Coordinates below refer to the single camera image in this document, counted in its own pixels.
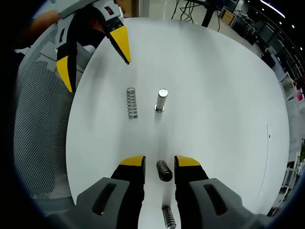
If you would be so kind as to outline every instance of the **chair backrest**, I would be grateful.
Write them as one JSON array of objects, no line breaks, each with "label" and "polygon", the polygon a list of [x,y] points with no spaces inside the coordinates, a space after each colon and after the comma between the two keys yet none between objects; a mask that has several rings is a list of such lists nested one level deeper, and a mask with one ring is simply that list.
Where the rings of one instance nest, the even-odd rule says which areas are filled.
[{"label": "chair backrest", "polygon": [[[26,189],[46,215],[74,205],[66,170],[66,134],[73,101],[56,69],[49,27],[23,58],[16,85],[14,158]],[[77,66],[76,86],[83,69]]]}]

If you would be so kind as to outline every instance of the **metal spring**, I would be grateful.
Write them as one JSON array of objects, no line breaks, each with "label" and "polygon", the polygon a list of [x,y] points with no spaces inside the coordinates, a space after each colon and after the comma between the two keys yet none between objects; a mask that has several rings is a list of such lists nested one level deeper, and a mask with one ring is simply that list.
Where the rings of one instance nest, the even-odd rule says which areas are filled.
[{"label": "metal spring", "polygon": [[165,182],[172,180],[173,173],[171,172],[170,168],[167,166],[165,161],[157,162],[157,170],[158,170],[160,180],[165,181]]},{"label": "metal spring", "polygon": [[162,212],[163,212],[163,218],[165,227],[167,229],[175,229],[176,228],[176,222],[172,214],[172,210],[170,206],[162,206]]},{"label": "metal spring", "polygon": [[127,93],[127,109],[128,109],[128,117],[129,118],[137,118],[137,103],[135,98],[135,88],[129,87],[126,90]]}]

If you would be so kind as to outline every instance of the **floor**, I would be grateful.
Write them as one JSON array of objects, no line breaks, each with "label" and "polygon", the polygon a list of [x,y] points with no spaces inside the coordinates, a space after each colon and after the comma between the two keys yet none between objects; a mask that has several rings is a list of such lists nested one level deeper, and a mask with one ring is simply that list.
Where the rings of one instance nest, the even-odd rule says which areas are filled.
[{"label": "floor", "polygon": [[[179,0],[179,4],[176,10],[176,13],[173,17],[173,19],[180,20],[180,15],[182,14],[182,11],[179,9],[180,7],[185,7],[187,1],[185,0]],[[150,1],[150,9],[149,9],[149,17],[150,18],[156,18],[156,19],[170,19],[173,15],[174,9],[176,6],[176,0],[151,0]],[[206,8],[202,5],[194,7],[194,10],[192,12],[192,18],[193,22],[201,25],[204,16],[206,13]],[[222,19],[219,20],[220,23],[220,30],[219,32],[223,35],[226,35],[227,37],[230,37],[231,39],[237,41],[238,43],[242,44],[247,49],[251,50],[253,53],[255,53],[257,56],[261,57],[261,50],[259,47],[254,44],[251,45],[248,41],[246,41],[244,38],[242,38],[240,35],[238,35],[234,30],[230,28],[227,24],[225,24]],[[217,12],[214,12],[211,22],[208,26],[209,29],[217,31],[219,28],[218,24],[218,17]]]}]

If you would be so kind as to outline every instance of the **desk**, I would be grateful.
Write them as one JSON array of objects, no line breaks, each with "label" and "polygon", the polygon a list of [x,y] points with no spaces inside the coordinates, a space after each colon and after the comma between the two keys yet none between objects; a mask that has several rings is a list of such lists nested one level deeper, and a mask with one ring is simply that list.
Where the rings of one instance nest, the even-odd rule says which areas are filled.
[{"label": "desk", "polygon": [[[76,91],[66,161],[74,201],[126,157],[146,155],[139,228],[163,228],[163,185],[156,162],[173,171],[176,154],[198,160],[210,178],[267,213],[281,187],[289,151],[285,101],[274,72],[234,40],[178,20],[124,20],[132,62],[104,39]],[[136,89],[139,117],[128,119],[126,89]],[[162,114],[158,89],[167,88]],[[172,189],[172,210],[180,218]]]}]

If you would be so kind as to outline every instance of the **metal pin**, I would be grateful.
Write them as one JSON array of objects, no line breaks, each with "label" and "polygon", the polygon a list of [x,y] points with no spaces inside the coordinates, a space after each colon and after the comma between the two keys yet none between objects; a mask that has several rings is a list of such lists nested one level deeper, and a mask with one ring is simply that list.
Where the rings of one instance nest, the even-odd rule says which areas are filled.
[{"label": "metal pin", "polygon": [[165,100],[167,98],[168,92],[165,88],[162,88],[158,91],[158,99],[157,99],[157,103],[154,106],[154,110],[156,112],[163,112],[164,111],[164,104],[165,104]]}]

